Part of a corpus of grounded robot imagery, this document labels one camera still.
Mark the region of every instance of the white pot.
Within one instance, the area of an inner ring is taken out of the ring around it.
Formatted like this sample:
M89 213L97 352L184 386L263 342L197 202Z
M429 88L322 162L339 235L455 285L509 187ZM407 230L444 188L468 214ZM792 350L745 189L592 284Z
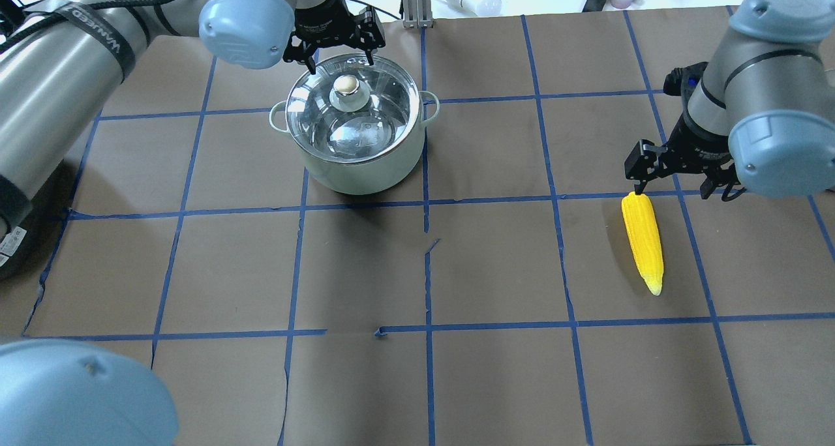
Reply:
M400 66L383 57L374 62L369 66L364 55L325 60L269 111L269 125L296 141L311 177L344 194L377 193L402 181L420 161L423 129L440 112L438 96L419 91ZM424 99L436 105L426 119ZM391 118L384 118L386 108ZM275 125L281 110L287 129Z

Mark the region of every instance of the corn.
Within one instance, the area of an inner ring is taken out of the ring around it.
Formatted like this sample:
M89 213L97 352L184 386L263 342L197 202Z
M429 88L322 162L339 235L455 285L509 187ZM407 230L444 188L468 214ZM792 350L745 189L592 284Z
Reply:
M658 224L650 197L630 192L621 200L620 210L624 215L626 235L629 236L638 273L650 288L650 292L660 295L661 280L664 278L664 257L661 254Z

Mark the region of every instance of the lid knob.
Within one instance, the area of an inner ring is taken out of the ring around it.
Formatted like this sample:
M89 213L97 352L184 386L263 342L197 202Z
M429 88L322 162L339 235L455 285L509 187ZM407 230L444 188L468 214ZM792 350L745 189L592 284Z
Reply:
M333 82L333 90L340 96L352 95L352 93L356 93L359 89L359 80L351 74L343 74Z

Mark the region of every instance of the blue tape grid line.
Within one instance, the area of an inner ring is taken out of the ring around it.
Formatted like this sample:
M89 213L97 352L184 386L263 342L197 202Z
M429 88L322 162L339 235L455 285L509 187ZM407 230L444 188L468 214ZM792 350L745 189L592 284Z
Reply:
M72 181L72 188L69 191L69 202L72 203L75 200L75 194L78 193L78 185L81 183L81 175L84 173L84 167L87 166L87 157L90 155L90 148L93 145L93 138L95 138L96 131L99 129L99 122L101 122L102 118L102 111L99 110L99 113L96 114L95 119L93 120L93 126L90 127L90 135L87 137L87 143L84 144L84 152L81 154L81 160L78 161L78 170L75 172L75 179ZM62 219L61 223L61 230L59 235L57 235L57 240L55 241L55 246L53 247L52 253L50 254L50 259L47 261L47 265L44 268L44 271L41 272L41 275L38 278L38 298L35 299L35 303L32 306L32 310L29 313L29 317L26 320L26 323L23 325L23 328L20 331L21 336L26 335L26 330L29 330L29 325L32 323L32 320L35 316L35 311L38 310L38 306L44 301L44 294L46 293L46 282L48 277L50 277L50 271L52 271L53 263L55 263L55 257L57 256L57 250L61 246L61 241L63 240L63 235L67 231L67 226L69 226L69 221L71 217L70 212L66 213Z
M835 312L810 312L796 314L754 314L740 316L718 316L722 323L762 322L762 321L817 321L835 319ZM432 331L473 331L473 330L514 330L514 329L549 329L576 327L632 327L665 326L683 324L711 324L710 316L696 318L651 318L651 319L591 319L581 321L528 321L528 322L487 322L465 324L436 324ZM425 331L424 326L383 326L378 329L378 336L390 333L414 333Z
M666 134L664 132L664 125L661 122L658 113L658 106L656 105L655 95L653 95L650 89L650 78L647 76L646 73L646 66L644 65L643 57L641 57L641 49L638 47L638 40L637 38L635 38L635 29L634 27L632 27L632 21L630 21L629 13L624 11L623 15L624 21L626 21L626 28L629 30L630 38L632 39L632 47L635 48L635 56L638 58L638 65L641 67L641 77L644 78L644 85L646 86L646 89L649 92L650 106L652 107L653 116L655 116L656 118L656 126L658 127L658 133L661 137L661 142L665 143L667 139ZM722 359L722 365L725 368L728 389L731 392L731 398L733 399L734 409L736 410L736 418L739 421L740 430L742 431L742 439L745 441L745 444L753 444L751 434L748 431L748 423L745 420L745 413L742 410L742 401L740 401L739 392L736 389L736 381L733 377L733 370L731 370L731 360L730 358L728 358L727 348L725 347L724 336L722 336L719 317L718 315L716 315L716 307L713 304L713 296L710 294L710 285L708 285L705 268L701 261L699 245L697 243L697 240L695 240L693 224L690 219L689 211L687 211L687 203L685 202L685 196L683 193L681 193L681 184L679 183L678 177L675 175L673 176L673 184L676 185L676 191L679 192L678 199L679 205L681 207L681 213L683 214L685 220L687 234L689 235L691 247L693 249L693 256L695 257L695 264L697 264L699 277L701 278L701 286L704 289L705 299L707 301L707 309L708 312L710 312L710 320L712 320L713 330L716 333L716 342L718 343L719 354Z
M34 336L32 338L60 338L80 342L124 342L157 340L217 340L221 338L266 338L277 336L325 335L325 329L307 330L253 330L253 331L205 331L204 333L123 333L117 335L68 335Z
M789 314L751 314L738 316L718 316L719 322L744 323L766 321L823 321L835 319L835 312L799 312ZM633 326L665 326L685 324L711 324L710 316L696 316L695 318L650 318L650 319L590 319L576 321L577 327L633 327ZM571 321L526 321L526 322L477 322L462 324L433 324L430 331L480 331L480 330L514 330L514 329L553 329L570 328ZM426 325L419 326L382 326L376 331L376 336L387 336L391 333L421 333L426 331ZM294 330L263 330L263 331L211 331L210 333L123 333L110 335L67 335L67 336L33 336L31 338L62 338L82 342L122 342L122 341L153 341L157 340L203 340L218 338L258 338L280 336L322 336L326 329L294 329Z
M420 65L421 65L421 90L427 90L427 58L426 58L426 27L420 28ZM423 118L426 119L426 112L423 112ZM423 143L423 232L429 234L429 129L424 128L423 134L426 141ZM429 437L429 446L435 446L435 356L433 353L433 336L432 336L432 249L438 244L440 239L436 239L432 246L423 255L423 270L425 273L424 291L425 306L426 306L426 416L427 416L427 436Z
M835 246L832 246L832 239L829 236L829 231L827 230L826 223L823 222L823 217L821 216L820 209L817 208L817 202L815 202L814 197L809 196L809 205L812 208L812 214L815 215L815 220L817 221L817 225L821 228L821 234L823 234L823 240L827 244L827 249L829 249L829 255L832 256L833 261L835 261Z
M684 190L684 194L689 196L698 196L698 190ZM603 192L593 194L561 194L557 196L558 200L593 200L593 199L611 199L622 198L626 193L623 192ZM678 192L674 190L648 191L648 196L677 196ZM497 196L497 197L482 197L482 198L465 198L461 200L453 199L435 199L435 200L412 200L412 201L384 201L384 202L369 202L369 203L332 203L332 205L307 205L305 208L308 211L327 211L330 209L364 209L364 208L400 208L408 206L429 206L438 205L468 205L469 203L514 203L522 201L549 201L550 196ZM185 211L165 211L161 213L133 213L127 215L87 215L79 211L71 209L69 212L69 220L148 220L155 218L175 218L180 215L198 216L198 215L233 215L233 214L247 214L247 213L281 213L281 212L296 212L299 211L298 206L280 206L276 208L227 208L227 209L185 209Z
M560 249L560 272L563 278L564 293L566 294L566 310L568 311L569 322L571 323L571 344L573 347L573 356L575 356L575 369L577 371L579 402L581 403L581 411L583 414L585 441L588 443L588 446L594 446L594 438L591 431L591 417L588 415L588 398L585 392L585 375L583 372L581 348L579 347L579 334L577 333L577 322L575 312L573 311L573 303L571 302L571 293L569 291L569 282L566 274L566 256L564 255L566 246L564 246L562 225L560 223L560 203L557 198L557 188L554 182L554 175L551 171L551 152L549 152L548 149L548 135L545 131L545 116L542 111L542 96L539 93L539 76L537 76L534 49L531 46L530 33L528 32L528 20L524 15L520 16L520 19L522 21L522 31L524 32L525 45L528 49L530 71L534 81L536 111L537 116L539 116L539 134L542 141L542 152L543 155L545 155L545 173L548 175L548 187L551 189L551 206L554 209L554 229L557 235L558 249Z
M290 368L292 367L293 339L298 332L296 330L296 306L299 300L299 276L301 276L301 246L305 234L305 215L307 215L307 184L310 181L307 169L301 181L301 203L299 205L299 231L296 235L296 258L293 262L293 288L290 294L290 318L287 323L289 335L287 336L286 348L284 349L284 377L287 380L287 390L284 397L284 419L281 421L281 434L278 437L278 446L284 445L284 425L286 425L287 410L290 399Z
M200 148L200 136L203 134L203 123L205 121L206 108L209 105L209 95L211 95L212 81L215 79L215 68L217 67L217 57L213 57L211 61L211 68L209 68L209 78L206 80L206 88L203 93L203 104L200 106L200 119L197 122L197 131L194 133L194 145L191 148L191 158L189 160L189 169L185 175L185 184L183 185L183 196L179 202L179 217L177 218L177 228L174 231L174 238L171 241L171 253L168 259L168 268L165 270L165 278L163 280L162 293L159 295L159 309L157 310L156 322L154 324L155 339L151 343L151 369L154 368L154 360L156 359L156 348L159 341L159 330L162 327L162 318L165 313L165 301L168 299L168 289L171 285L171 274L174 271L174 262L177 257L177 247L179 246L179 236L183 230L183 221L185 220L185 204L189 200L189 190L191 188L191 177L194 175L194 163L197 162L197 150Z
M421 90L426 90L426 77L421 83ZM653 90L653 93L663 93L661 89ZM604 91L587 93L549 93L540 95L540 98L576 98L576 97L611 97L618 95L646 95L645 90L633 91ZM442 98L441 104L471 104L471 102L513 102L516 100L534 100L535 95L513 95L499 97L472 97L472 98ZM114 120L138 120L138 119L171 119L176 117L197 117L200 115L234 115L240 113L269 113L269 107L263 108L232 108L232 110L206 110L205 112L169 112L169 113L137 113L131 115L105 115L99 119L104 122Z

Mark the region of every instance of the metal frame post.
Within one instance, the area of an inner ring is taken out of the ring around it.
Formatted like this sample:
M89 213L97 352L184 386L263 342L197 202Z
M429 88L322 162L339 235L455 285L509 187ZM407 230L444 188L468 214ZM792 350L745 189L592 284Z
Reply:
M432 27L432 0L402 0L403 27Z

